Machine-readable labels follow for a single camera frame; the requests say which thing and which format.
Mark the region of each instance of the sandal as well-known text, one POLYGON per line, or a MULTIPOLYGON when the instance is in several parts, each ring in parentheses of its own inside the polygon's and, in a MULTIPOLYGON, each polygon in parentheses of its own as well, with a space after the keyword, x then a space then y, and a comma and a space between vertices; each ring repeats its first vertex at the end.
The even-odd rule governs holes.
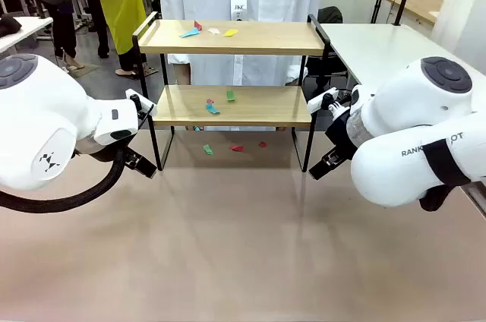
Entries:
POLYGON ((130 72, 130 71, 125 71, 123 69, 116 69, 115 74, 117 74, 119 77, 127 77, 128 79, 132 79, 133 81, 140 80, 138 74, 135 71, 130 72))

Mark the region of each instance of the green paper scrap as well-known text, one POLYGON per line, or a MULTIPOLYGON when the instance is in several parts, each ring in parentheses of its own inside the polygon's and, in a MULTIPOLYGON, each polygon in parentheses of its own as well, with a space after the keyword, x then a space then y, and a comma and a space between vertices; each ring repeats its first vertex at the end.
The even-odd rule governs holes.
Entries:
POLYGON ((235 92, 233 92, 232 90, 228 90, 226 92, 226 97, 228 98, 228 102, 234 101, 236 99, 235 98, 235 92))
POLYGON ((213 151, 211 150, 210 145, 204 145, 203 149, 204 149, 204 151, 206 151, 206 154, 213 155, 213 151))

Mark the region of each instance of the blue paper scrap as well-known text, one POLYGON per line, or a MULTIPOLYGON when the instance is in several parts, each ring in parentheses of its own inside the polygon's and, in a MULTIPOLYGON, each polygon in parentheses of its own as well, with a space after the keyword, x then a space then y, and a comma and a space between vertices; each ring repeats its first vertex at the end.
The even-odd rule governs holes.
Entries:
POLYGON ((219 111, 214 108, 213 104, 206 104, 206 109, 209 113, 213 113, 214 115, 218 115, 219 114, 219 111))
POLYGON ((195 27, 192 30, 190 30, 189 32, 183 33, 179 37, 184 38, 184 37, 189 37, 189 36, 196 36, 198 34, 199 34, 199 30, 197 29, 197 27, 195 27))

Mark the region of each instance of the black circular cap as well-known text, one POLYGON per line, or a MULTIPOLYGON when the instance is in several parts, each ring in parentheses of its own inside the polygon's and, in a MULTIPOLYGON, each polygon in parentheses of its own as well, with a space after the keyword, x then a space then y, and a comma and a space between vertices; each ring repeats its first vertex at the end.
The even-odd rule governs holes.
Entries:
POLYGON ((37 67, 37 56, 18 54, 0 61, 0 90, 13 87, 25 81, 37 67))
POLYGON ((421 68, 428 80, 447 92, 468 93, 472 89, 472 80, 468 72, 447 58, 424 58, 421 68))
POLYGON ((2 60, 0 62, 0 77, 10 77, 15 74, 22 66, 22 60, 19 58, 11 58, 10 60, 2 60))
POLYGON ((122 138, 128 137, 131 135, 131 132, 129 130, 120 130, 120 131, 115 131, 110 134, 112 138, 115 140, 121 140, 122 138))

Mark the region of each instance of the robot logo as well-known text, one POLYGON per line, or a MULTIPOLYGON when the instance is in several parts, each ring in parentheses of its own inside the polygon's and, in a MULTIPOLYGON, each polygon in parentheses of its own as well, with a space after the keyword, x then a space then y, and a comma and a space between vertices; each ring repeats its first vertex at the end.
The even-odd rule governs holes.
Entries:
POLYGON ((54 163, 54 162, 52 162, 52 163, 51 163, 52 155, 54 155, 54 153, 50 153, 50 155, 49 155, 49 154, 47 154, 47 153, 45 153, 45 154, 43 154, 43 155, 40 157, 40 159, 39 159, 39 163, 40 163, 41 161, 43 161, 43 159, 45 159, 45 160, 46 160, 46 163, 47 163, 47 165, 48 165, 48 168, 47 168, 46 170, 44 170, 45 172, 48 172, 48 171, 49 171, 50 169, 52 169, 54 166, 60 166, 60 165, 61 165, 61 164, 54 163))

